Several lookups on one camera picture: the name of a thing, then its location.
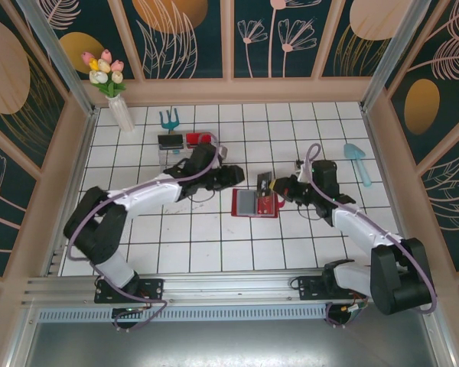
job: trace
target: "metal floor panel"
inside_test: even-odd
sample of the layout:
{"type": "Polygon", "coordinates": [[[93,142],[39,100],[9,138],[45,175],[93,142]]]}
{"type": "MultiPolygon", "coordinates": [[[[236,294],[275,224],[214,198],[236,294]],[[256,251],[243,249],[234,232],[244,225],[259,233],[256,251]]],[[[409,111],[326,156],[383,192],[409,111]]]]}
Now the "metal floor panel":
{"type": "Polygon", "coordinates": [[[430,367],[421,317],[367,307],[345,329],[323,320],[151,323],[117,333],[110,323],[39,323],[28,367],[430,367]]]}

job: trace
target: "pink tulip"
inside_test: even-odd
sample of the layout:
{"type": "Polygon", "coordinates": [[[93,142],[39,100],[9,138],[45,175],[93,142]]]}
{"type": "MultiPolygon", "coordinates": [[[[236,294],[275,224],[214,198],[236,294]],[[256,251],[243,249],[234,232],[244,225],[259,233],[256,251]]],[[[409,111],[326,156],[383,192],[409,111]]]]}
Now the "pink tulip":
{"type": "Polygon", "coordinates": [[[122,71],[124,69],[124,63],[122,61],[116,60],[110,66],[111,71],[122,71]]]}
{"type": "Polygon", "coordinates": [[[85,51],[82,54],[82,60],[85,63],[85,65],[89,66],[90,59],[95,59],[95,57],[90,52],[85,51]]]}
{"type": "Polygon", "coordinates": [[[111,63],[112,62],[112,54],[110,53],[109,50],[105,49],[104,51],[102,51],[102,55],[100,55],[100,58],[101,59],[104,59],[105,61],[107,61],[108,63],[111,63]]]}

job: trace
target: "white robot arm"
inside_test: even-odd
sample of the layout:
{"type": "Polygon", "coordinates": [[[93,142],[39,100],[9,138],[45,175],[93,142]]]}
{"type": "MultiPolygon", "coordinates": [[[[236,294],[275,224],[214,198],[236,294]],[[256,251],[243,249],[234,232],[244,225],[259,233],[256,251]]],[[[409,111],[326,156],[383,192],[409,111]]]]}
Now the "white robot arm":
{"type": "MultiPolygon", "coordinates": [[[[330,203],[311,184],[301,182],[303,174],[299,174],[299,178],[291,175],[274,180],[271,188],[285,200],[299,206],[314,205],[319,217],[348,235],[371,257],[370,266],[358,265],[348,259],[326,264],[322,278],[330,295],[337,288],[351,289],[371,297],[384,314],[429,304],[430,290],[415,266],[393,245],[389,237],[382,235],[377,228],[357,215],[361,210],[352,198],[340,194],[337,165],[333,161],[314,161],[312,172],[314,184],[335,202],[347,205],[350,210],[330,203]]],[[[406,248],[431,283],[423,244],[417,239],[388,235],[406,248]]]]}
{"type": "MultiPolygon", "coordinates": [[[[216,164],[197,179],[184,182],[166,181],[193,177],[210,164],[215,153],[216,148],[211,144],[198,145],[189,159],[182,160],[163,174],[144,183],[140,190],[125,188],[103,191],[98,187],[91,188],[65,226],[65,236],[72,238],[80,223],[100,203],[118,197],[98,212],[102,217],[100,222],[92,218],[81,228],[75,246],[114,286],[127,294],[139,296],[139,276],[118,250],[125,221],[146,213],[152,207],[183,200],[200,188],[223,190],[244,181],[244,173],[240,167],[221,165],[224,155],[222,148],[218,151],[220,159],[216,164]]],[[[333,161],[313,162],[313,181],[338,203],[353,207],[355,213],[360,210],[354,205],[352,198],[340,194],[337,165],[333,161]]],[[[287,201],[298,205],[314,205],[319,217],[348,235],[365,253],[371,255],[370,267],[360,266],[346,259],[326,264],[323,279],[330,293],[337,287],[355,290],[372,297],[384,314],[431,301],[428,288],[411,263],[367,222],[324,200],[309,183],[300,182],[295,175],[272,181],[270,188],[287,201]]],[[[423,244],[417,239],[402,239],[397,235],[393,237],[408,249],[430,278],[423,244]]]]}
{"type": "Polygon", "coordinates": [[[221,191],[243,182],[245,175],[241,167],[222,165],[225,155],[224,147],[219,147],[216,152],[213,145],[201,144],[196,146],[190,158],[183,159],[142,185],[112,191],[92,187],[71,215],[63,233],[71,239],[80,223],[93,210],[101,203],[118,197],[98,211],[97,214],[102,220],[92,218],[86,222],[74,245],[114,286],[127,294],[139,295],[139,276],[119,251],[125,221],[146,213],[153,207],[183,200],[199,189],[221,191]],[[211,164],[215,154],[218,154],[218,159],[211,169],[198,178],[192,178],[211,164]]]}

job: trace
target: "red object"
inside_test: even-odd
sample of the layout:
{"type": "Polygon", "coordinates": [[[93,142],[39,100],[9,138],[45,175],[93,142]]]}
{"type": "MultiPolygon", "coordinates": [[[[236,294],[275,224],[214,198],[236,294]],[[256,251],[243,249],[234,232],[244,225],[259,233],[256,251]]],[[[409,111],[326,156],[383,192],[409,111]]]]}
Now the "red object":
{"type": "Polygon", "coordinates": [[[189,132],[185,135],[185,139],[188,145],[198,145],[200,142],[210,143],[211,135],[207,134],[206,132],[189,132]]]}
{"type": "MultiPolygon", "coordinates": [[[[233,198],[232,198],[232,203],[231,203],[231,216],[238,216],[236,214],[236,193],[239,190],[246,190],[246,189],[233,189],[233,198]]],[[[249,218],[278,218],[278,208],[282,208],[284,205],[281,205],[280,202],[278,201],[278,196],[276,193],[272,193],[271,196],[266,196],[266,197],[261,197],[258,198],[257,201],[257,211],[258,213],[255,213],[253,216],[246,216],[249,218]],[[275,207],[275,213],[274,215],[269,215],[269,214],[264,214],[263,210],[265,207],[269,208],[272,207],[271,203],[269,202],[269,199],[273,199],[275,202],[274,207],[275,207]]]]}

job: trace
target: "white tile floor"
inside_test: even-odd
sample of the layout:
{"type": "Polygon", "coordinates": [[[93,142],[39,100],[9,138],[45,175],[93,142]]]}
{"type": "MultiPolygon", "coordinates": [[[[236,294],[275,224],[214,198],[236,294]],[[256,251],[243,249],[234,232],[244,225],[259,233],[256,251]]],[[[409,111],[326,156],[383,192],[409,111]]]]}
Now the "white tile floor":
{"type": "MultiPolygon", "coordinates": [[[[254,187],[258,173],[276,177],[294,173],[294,161],[304,159],[310,144],[320,142],[320,158],[335,160],[342,193],[353,197],[368,215],[397,232],[360,110],[355,102],[272,103],[209,106],[135,107],[133,133],[119,132],[108,109],[102,109],[90,149],[81,192],[93,186],[120,189],[160,173],[157,135],[159,112],[177,108],[181,132],[211,131],[228,148],[228,164],[238,164],[254,187]],[[343,145],[353,142],[366,152],[364,165],[373,185],[365,188],[343,145]]],[[[322,267],[329,261],[368,257],[325,221],[299,215],[286,203],[278,219],[235,218],[230,215],[232,189],[205,190],[193,197],[153,208],[127,222],[121,250],[140,274],[201,271],[242,271],[322,267]]],[[[309,209],[309,217],[317,218],[309,209]]],[[[60,275],[88,275],[87,263],[63,257],[60,275]]]]}

